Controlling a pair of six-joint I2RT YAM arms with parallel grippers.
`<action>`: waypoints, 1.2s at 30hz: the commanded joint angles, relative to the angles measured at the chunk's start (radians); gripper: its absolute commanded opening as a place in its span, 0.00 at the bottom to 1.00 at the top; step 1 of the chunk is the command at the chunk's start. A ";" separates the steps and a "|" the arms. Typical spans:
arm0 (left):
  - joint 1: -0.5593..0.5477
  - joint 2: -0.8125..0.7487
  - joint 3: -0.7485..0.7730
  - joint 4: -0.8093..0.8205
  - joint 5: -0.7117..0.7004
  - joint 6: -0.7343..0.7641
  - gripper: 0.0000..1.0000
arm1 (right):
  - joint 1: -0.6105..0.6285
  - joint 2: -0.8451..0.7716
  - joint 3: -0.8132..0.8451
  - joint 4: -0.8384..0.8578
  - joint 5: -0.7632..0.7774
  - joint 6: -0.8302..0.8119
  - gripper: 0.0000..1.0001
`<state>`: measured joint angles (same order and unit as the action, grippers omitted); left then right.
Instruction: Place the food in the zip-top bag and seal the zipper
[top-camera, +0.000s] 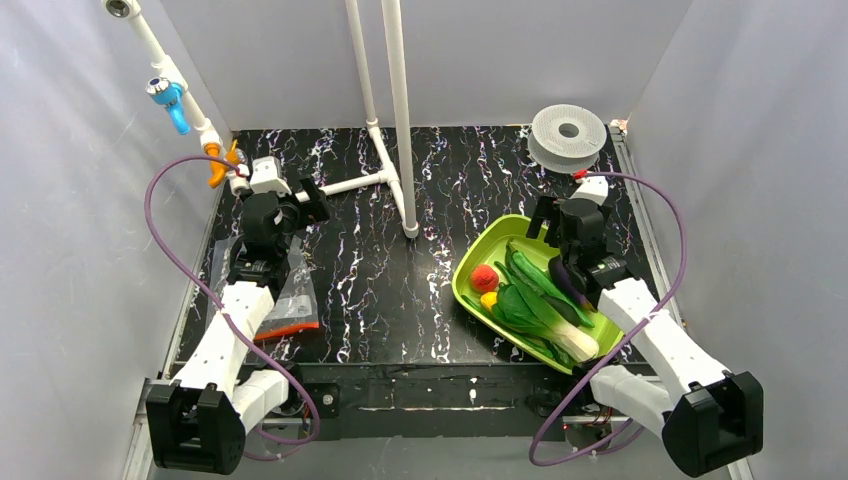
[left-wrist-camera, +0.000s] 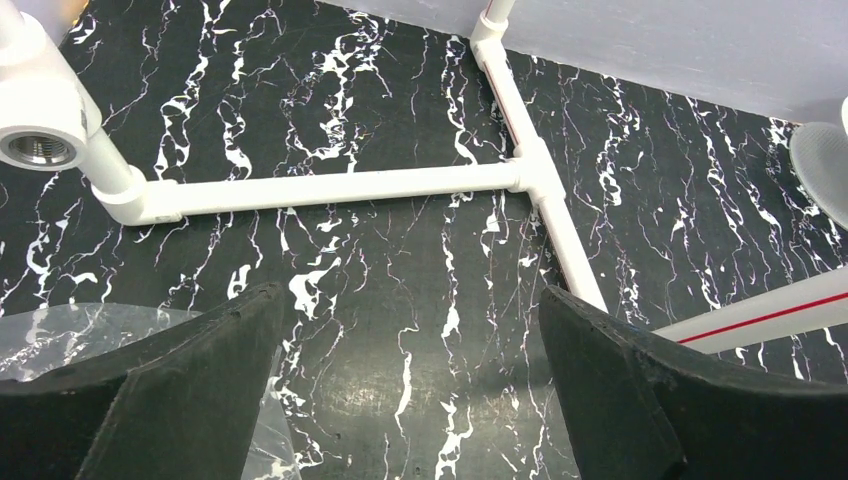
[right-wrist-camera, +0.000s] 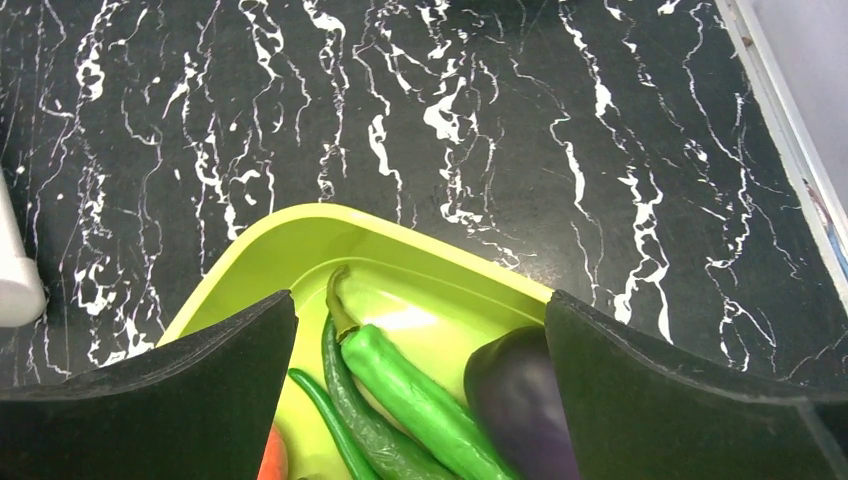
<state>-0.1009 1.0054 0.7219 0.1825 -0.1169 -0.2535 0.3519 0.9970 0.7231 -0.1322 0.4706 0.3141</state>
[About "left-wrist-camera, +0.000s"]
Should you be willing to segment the clear zip bag orange zipper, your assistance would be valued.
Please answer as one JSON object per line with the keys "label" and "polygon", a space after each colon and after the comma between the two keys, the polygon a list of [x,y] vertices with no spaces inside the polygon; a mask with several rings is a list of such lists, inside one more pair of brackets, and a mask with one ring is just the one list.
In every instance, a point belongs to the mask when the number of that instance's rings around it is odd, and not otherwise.
{"label": "clear zip bag orange zipper", "polygon": [[[175,327],[195,311],[116,303],[70,303],[1,319],[1,378],[30,381]],[[280,394],[269,379],[243,479],[299,479]]]}

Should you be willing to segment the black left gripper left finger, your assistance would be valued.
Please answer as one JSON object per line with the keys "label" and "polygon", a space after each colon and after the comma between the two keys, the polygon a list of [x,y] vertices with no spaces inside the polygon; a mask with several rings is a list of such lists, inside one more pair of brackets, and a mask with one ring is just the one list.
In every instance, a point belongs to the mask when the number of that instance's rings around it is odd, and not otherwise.
{"label": "black left gripper left finger", "polygon": [[5,479],[237,479],[284,329],[276,283],[1,384]]}

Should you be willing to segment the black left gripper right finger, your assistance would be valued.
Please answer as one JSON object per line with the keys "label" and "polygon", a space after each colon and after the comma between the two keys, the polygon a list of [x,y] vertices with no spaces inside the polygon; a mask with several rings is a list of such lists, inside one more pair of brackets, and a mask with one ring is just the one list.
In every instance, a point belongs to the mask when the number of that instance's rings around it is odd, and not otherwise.
{"label": "black left gripper right finger", "polygon": [[847,389],[756,371],[559,287],[539,326],[584,479],[843,479]]}

